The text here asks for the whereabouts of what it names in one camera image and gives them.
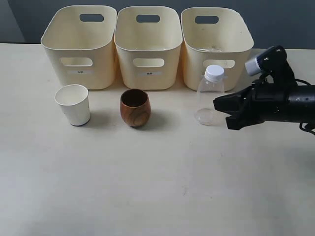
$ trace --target plastic bottle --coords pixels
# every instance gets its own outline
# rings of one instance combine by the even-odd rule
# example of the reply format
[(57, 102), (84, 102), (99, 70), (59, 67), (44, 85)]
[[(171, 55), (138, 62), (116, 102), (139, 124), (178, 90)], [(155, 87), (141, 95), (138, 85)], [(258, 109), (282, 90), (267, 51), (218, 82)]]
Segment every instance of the plastic bottle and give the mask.
[(204, 125), (217, 123), (221, 113), (214, 109), (213, 100), (224, 94), (224, 69), (219, 65), (209, 65), (197, 90), (195, 118)]

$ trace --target white paper cup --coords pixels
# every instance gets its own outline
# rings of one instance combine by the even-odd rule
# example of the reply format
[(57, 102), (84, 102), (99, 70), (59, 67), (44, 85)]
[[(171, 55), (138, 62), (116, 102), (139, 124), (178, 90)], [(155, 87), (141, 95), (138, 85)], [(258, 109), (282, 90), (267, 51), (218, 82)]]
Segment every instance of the white paper cup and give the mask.
[(55, 101), (73, 126), (81, 126), (90, 120), (89, 91), (82, 85), (67, 85), (55, 94)]

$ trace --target table surface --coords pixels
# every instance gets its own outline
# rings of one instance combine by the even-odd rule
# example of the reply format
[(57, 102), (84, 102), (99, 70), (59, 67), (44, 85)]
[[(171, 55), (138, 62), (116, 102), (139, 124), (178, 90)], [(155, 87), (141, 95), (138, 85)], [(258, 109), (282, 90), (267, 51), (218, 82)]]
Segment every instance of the table surface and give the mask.
[[(315, 51), (288, 57), (315, 83)], [(0, 44), (0, 70), (0, 235), (314, 235), (315, 139), (298, 124), (200, 125), (179, 72), (148, 92), (143, 128), (120, 117), (119, 76), (90, 92), (91, 121), (73, 127), (40, 45)], [(244, 74), (237, 89), (249, 84)]]

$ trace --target wooden cup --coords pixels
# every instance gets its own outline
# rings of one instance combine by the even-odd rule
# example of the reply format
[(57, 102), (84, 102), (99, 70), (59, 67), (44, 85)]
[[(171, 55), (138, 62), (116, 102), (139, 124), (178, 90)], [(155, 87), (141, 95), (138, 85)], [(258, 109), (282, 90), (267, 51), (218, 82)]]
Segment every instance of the wooden cup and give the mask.
[(149, 97), (139, 89), (125, 91), (120, 98), (120, 114), (131, 127), (139, 127), (148, 122), (151, 114)]

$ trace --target storage bin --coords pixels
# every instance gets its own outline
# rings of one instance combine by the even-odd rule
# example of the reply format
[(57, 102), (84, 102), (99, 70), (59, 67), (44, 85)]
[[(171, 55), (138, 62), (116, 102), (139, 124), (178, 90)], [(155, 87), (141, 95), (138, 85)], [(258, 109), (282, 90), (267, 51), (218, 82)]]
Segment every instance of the storage bin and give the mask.
[(176, 80), (183, 41), (175, 10), (132, 6), (118, 13), (115, 44), (124, 84), (131, 89), (167, 89)]
[(67, 6), (55, 14), (41, 43), (63, 86), (104, 89), (113, 83), (116, 18), (109, 6)]
[(231, 9), (193, 7), (182, 12), (183, 74), (185, 84), (197, 90), (206, 67), (225, 70), (225, 90), (233, 89), (253, 47), (252, 36), (241, 15)]

